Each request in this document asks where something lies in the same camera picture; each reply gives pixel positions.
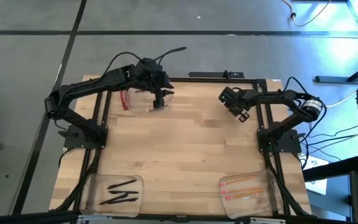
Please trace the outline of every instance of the mounting bracket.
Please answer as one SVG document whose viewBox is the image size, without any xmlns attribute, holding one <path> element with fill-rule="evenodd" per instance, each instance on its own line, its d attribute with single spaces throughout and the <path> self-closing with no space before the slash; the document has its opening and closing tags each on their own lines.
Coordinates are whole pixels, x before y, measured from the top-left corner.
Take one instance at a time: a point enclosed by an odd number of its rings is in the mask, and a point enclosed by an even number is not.
<svg viewBox="0 0 358 224">
<path fill-rule="evenodd" d="M 86 138 L 82 130 L 74 125 L 68 127 L 68 131 L 59 131 L 58 133 L 65 138 L 64 147 L 67 149 L 103 149 L 106 145 L 108 126 L 98 126 L 100 137 L 94 141 Z"/>
<path fill-rule="evenodd" d="M 271 141 L 267 138 L 267 129 L 258 129 L 258 142 L 259 147 L 267 152 L 301 152 L 299 139 L 294 136 L 299 136 L 298 132 L 294 129 L 285 131 L 280 139 Z"/>
</svg>

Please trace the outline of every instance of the black cable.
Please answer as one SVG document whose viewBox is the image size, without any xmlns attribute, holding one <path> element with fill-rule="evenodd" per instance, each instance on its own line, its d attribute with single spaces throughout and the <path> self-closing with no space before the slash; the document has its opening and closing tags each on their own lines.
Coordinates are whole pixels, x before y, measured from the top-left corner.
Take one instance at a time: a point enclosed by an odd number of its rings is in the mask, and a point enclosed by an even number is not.
<svg viewBox="0 0 358 224">
<path fill-rule="evenodd" d="M 261 151 L 258 151 L 260 155 L 264 156 L 264 154 Z"/>
<path fill-rule="evenodd" d="M 308 144 L 309 146 L 312 146 L 312 145 L 315 145 L 315 144 L 320 144 L 320 143 L 323 143 L 323 142 L 326 142 L 326 141 L 333 141 L 333 140 L 337 140 L 337 139 L 343 139 L 343 138 L 349 138 L 349 137 L 352 137 L 354 136 L 353 135 L 349 135 L 349 136 L 342 136 L 342 137 L 336 137 L 336 138 L 331 138 L 331 139 L 325 139 L 325 140 L 322 140 L 320 142 L 314 142 L 314 143 L 311 143 L 311 144 Z"/>
<path fill-rule="evenodd" d="M 71 191 L 70 195 L 64 200 L 64 202 L 59 207 L 56 208 L 56 210 L 67 211 L 70 208 L 70 206 L 74 202 L 74 199 L 77 197 L 78 194 L 81 193 L 88 176 L 96 172 L 98 168 L 100 153 L 101 153 L 101 149 L 96 149 L 92 163 L 91 165 L 89 165 L 84 176 L 80 179 L 80 181 L 78 181 L 77 185 L 74 187 L 73 191 Z"/>
<path fill-rule="evenodd" d="M 314 147 L 314 146 L 310 146 L 310 147 L 312 147 L 312 148 L 314 148 L 314 149 L 316 149 L 316 150 L 311 151 L 309 154 L 312 154 L 312 153 L 315 153 L 315 152 L 317 152 L 317 151 L 320 151 L 320 152 L 322 152 L 323 154 L 325 154 L 325 155 L 327 155 L 327 156 L 329 156 L 329 157 L 333 157 L 333 158 L 335 158 L 335 159 L 337 159 L 337 160 L 339 160 L 339 161 L 342 161 L 340 158 L 338 158 L 338 157 L 336 157 L 336 156 L 333 156 L 333 155 L 330 155 L 330 154 L 328 154 L 328 153 L 326 153 L 326 152 L 323 152 L 322 149 L 319 149 L 319 148 Z"/>
<path fill-rule="evenodd" d="M 305 93 L 309 94 L 309 93 L 306 91 L 306 89 L 303 87 L 303 85 L 302 85 L 295 77 L 290 77 L 290 78 L 288 78 L 287 83 L 285 84 L 285 87 L 284 87 L 284 90 L 283 90 L 283 91 L 287 90 L 288 84 L 290 84 L 290 80 L 291 80 L 291 79 L 293 79 L 294 81 L 296 81 Z"/>
<path fill-rule="evenodd" d="M 138 60 L 142 60 L 139 56 L 137 56 L 136 54 L 134 54 L 134 53 L 132 53 L 132 52 L 121 52 L 121 53 L 117 54 L 116 56 L 114 56 L 114 57 L 111 59 L 109 65 L 108 65 L 107 68 L 106 68 L 106 70 L 103 72 L 103 75 L 105 75 L 105 74 L 107 73 L 107 71 L 110 69 L 110 66 L 112 65 L 112 63 L 113 63 L 119 56 L 124 55 L 124 54 L 129 54 L 129 55 L 134 56 L 134 57 L 137 58 Z"/>
<path fill-rule="evenodd" d="M 304 138 L 304 140 L 306 141 L 306 159 L 305 159 L 305 163 L 302 165 L 302 170 L 306 167 L 309 159 L 309 143 L 306 138 Z"/>
<path fill-rule="evenodd" d="M 157 58 L 155 58 L 153 61 L 156 61 L 156 60 L 160 59 L 160 61 L 158 62 L 158 65 L 160 65 L 162 59 L 163 59 L 165 56 L 167 56 L 168 54 L 171 54 L 171 53 L 174 53 L 174 52 L 179 52 L 179 51 L 186 50 L 186 49 L 187 49 L 187 47 L 179 47 L 179 48 L 177 48 L 177 49 L 169 50 L 168 52 L 166 52 L 166 53 L 164 53 L 164 54 L 158 56 Z"/>
<path fill-rule="evenodd" d="M 56 127 L 60 128 L 60 129 L 62 129 L 62 130 L 68 131 L 66 128 L 63 128 L 63 127 L 59 126 L 59 125 L 57 124 L 57 120 L 54 120 L 53 123 L 55 123 L 55 126 L 56 126 Z"/>
<path fill-rule="evenodd" d="M 296 213 L 296 215 L 303 215 L 303 216 L 309 215 L 307 212 L 305 212 L 302 209 L 302 207 L 299 205 L 299 203 L 296 202 L 296 200 L 293 198 L 292 194 L 285 187 L 285 184 L 281 181 L 281 179 L 278 178 L 277 172 L 274 169 L 273 164 L 270 161 L 270 159 L 267 159 L 267 167 L 270 169 L 270 171 L 272 171 L 272 173 L 277 181 L 278 188 L 280 189 L 283 196 L 288 200 L 288 203 L 291 205 L 291 207 L 292 207 L 293 211 Z"/>
<path fill-rule="evenodd" d="M 328 136 L 328 137 L 335 137 L 337 134 L 341 133 L 341 132 L 344 132 L 344 131 L 348 131 L 348 130 L 351 130 L 351 129 L 354 129 L 354 128 L 357 128 L 358 125 L 354 126 L 354 127 L 351 127 L 351 128 L 347 128 L 347 129 L 343 129 L 343 130 L 340 130 L 338 131 L 337 133 L 335 133 L 334 135 L 329 135 L 329 134 L 317 134 L 315 136 L 309 136 L 309 138 L 314 138 L 314 137 L 317 137 L 317 136 Z"/>
<path fill-rule="evenodd" d="M 298 102 L 298 107 L 300 107 L 302 105 L 302 102 L 298 99 L 294 99 L 296 102 Z"/>
<path fill-rule="evenodd" d="M 65 152 L 63 152 L 62 155 L 60 155 L 60 157 L 59 157 L 59 163 L 58 163 L 58 168 L 60 168 L 60 164 L 62 163 L 63 156 L 64 156 L 66 153 L 70 152 L 71 150 L 73 150 L 73 149 L 67 149 Z"/>
</svg>

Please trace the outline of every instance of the orange pen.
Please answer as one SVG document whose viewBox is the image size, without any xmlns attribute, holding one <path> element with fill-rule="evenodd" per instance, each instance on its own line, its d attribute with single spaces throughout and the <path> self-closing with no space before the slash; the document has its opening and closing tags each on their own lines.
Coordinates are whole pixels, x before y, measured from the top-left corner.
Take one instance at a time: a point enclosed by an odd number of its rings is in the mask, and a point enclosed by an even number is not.
<svg viewBox="0 0 358 224">
<path fill-rule="evenodd" d="M 234 184 L 234 183 L 237 183 L 237 182 L 240 182 L 240 181 L 243 181 L 243 180 L 250 180 L 250 179 L 254 179 L 254 178 L 256 178 L 256 176 L 244 177 L 244 178 L 240 178 L 240 179 L 237 179 L 237 180 L 231 180 L 231 181 L 228 181 L 228 182 L 225 182 L 225 183 L 219 183 L 219 185 L 223 186 L 223 185 L 227 185 L 227 184 Z"/>
<path fill-rule="evenodd" d="M 247 191 L 247 190 L 262 190 L 262 188 L 261 187 L 251 187 L 251 188 L 248 188 L 248 189 L 222 190 L 221 193 L 222 194 L 236 193 L 236 192 L 243 192 L 243 191 Z"/>
<path fill-rule="evenodd" d="M 236 195 L 236 196 L 226 197 L 226 200 L 231 200 L 231 199 L 234 199 L 234 198 L 241 198 L 241 197 L 245 197 L 245 196 L 248 196 L 248 195 L 253 195 L 253 194 L 256 194 L 256 193 L 259 193 L 259 192 L 262 192 L 262 191 L 264 191 L 264 190 L 262 189 L 262 190 L 257 190 L 257 191 L 254 191 L 254 192 L 249 192 L 249 193 L 244 193 L 244 194 L 240 194 L 240 195 Z"/>
</svg>

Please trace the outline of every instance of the black floor stripe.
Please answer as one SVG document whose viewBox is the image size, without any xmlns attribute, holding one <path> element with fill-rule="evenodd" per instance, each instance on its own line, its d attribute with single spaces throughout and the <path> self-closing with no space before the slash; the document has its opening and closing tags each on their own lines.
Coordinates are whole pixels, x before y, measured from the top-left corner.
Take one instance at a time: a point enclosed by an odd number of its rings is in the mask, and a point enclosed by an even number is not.
<svg viewBox="0 0 358 224">
<path fill-rule="evenodd" d="M 81 18 L 83 15 L 83 11 L 86 5 L 86 0 L 82 0 L 80 4 L 80 8 L 78 9 L 78 13 L 73 25 L 73 32 L 76 32 L 78 30 L 78 27 L 81 22 Z M 71 50 L 74 46 L 74 40 L 76 35 L 71 35 L 68 39 L 68 43 L 65 49 L 65 53 L 63 54 L 62 62 L 60 64 L 60 69 L 57 75 L 57 78 L 55 80 L 55 84 L 53 86 L 53 90 L 58 90 L 60 88 L 60 85 L 62 84 L 63 76 L 67 67 L 68 59 L 70 58 Z M 37 131 L 37 135 L 34 139 L 34 143 L 32 146 L 32 149 L 30 150 L 30 160 L 28 163 L 28 166 L 25 170 L 25 174 L 22 178 L 22 182 L 19 185 L 20 189 L 17 193 L 17 197 L 14 198 L 16 200 L 14 202 L 14 206 L 12 209 L 13 215 L 19 215 L 22 213 L 23 206 L 25 203 L 25 198 L 27 197 L 27 193 L 29 192 L 31 181 L 35 172 L 35 168 L 37 167 L 37 162 L 41 153 L 42 145 L 45 140 L 45 135 L 47 133 L 49 126 L 49 119 L 47 118 L 47 115 L 44 113 L 41 119 L 41 125 L 39 130 Z"/>
<path fill-rule="evenodd" d="M 257 35 L 353 37 L 358 31 L 241 31 L 241 30 L 0 30 L 0 35 Z"/>
</svg>

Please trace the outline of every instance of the white cable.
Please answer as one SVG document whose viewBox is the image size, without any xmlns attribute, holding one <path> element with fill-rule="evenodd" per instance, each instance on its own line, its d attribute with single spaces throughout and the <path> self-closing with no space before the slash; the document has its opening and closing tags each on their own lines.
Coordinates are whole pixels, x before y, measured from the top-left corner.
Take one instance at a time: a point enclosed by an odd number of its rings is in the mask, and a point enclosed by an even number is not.
<svg viewBox="0 0 358 224">
<path fill-rule="evenodd" d="M 287 0 L 281 0 L 281 1 L 283 1 L 285 4 L 287 4 L 288 7 L 290 7 L 290 9 L 291 9 L 291 14 L 293 14 L 294 11 L 293 11 L 292 5 L 291 5 Z M 327 2 L 327 4 L 323 7 L 323 9 L 322 9 L 319 13 L 317 13 L 317 15 L 314 16 L 314 18 L 312 18 L 311 20 L 309 20 L 309 22 L 307 22 L 307 23 L 305 23 L 305 24 L 303 24 L 303 25 L 298 25 L 298 24 L 296 23 L 295 16 L 291 16 L 291 18 L 293 19 L 293 23 L 294 23 L 297 27 L 303 27 L 303 26 L 308 25 L 308 24 L 311 23 L 314 19 L 316 19 L 316 18 L 318 17 L 318 15 L 320 15 L 320 14 L 324 11 L 324 9 L 326 9 L 326 7 L 328 6 L 328 4 L 329 4 L 330 2 L 331 2 L 331 0 L 329 0 L 329 1 Z"/>
<path fill-rule="evenodd" d="M 352 139 L 352 138 L 354 138 L 354 137 L 356 137 L 356 136 L 358 136 L 358 134 L 355 134 L 355 135 L 353 135 L 353 136 L 351 136 L 351 137 L 342 139 L 342 140 L 340 140 L 340 141 L 333 142 L 333 143 L 331 143 L 331 144 L 328 144 L 328 145 L 326 145 L 326 146 L 321 147 L 320 149 L 324 149 L 325 147 L 332 146 L 333 144 L 337 144 L 337 143 L 340 143 L 340 142 L 343 142 L 343 141 L 347 141 L 347 140 Z"/>
<path fill-rule="evenodd" d="M 353 93 L 351 93 L 349 96 L 345 97 L 343 100 L 341 100 L 341 101 L 339 101 L 339 102 L 337 102 L 337 103 L 334 103 L 333 105 L 326 105 L 326 107 L 327 107 L 327 108 L 330 108 L 330 107 L 339 105 L 339 104 L 341 104 L 343 101 L 345 101 L 345 100 L 347 100 L 349 97 L 351 97 L 353 94 L 355 94 L 356 92 L 357 92 L 357 90 L 354 91 Z"/>
</svg>

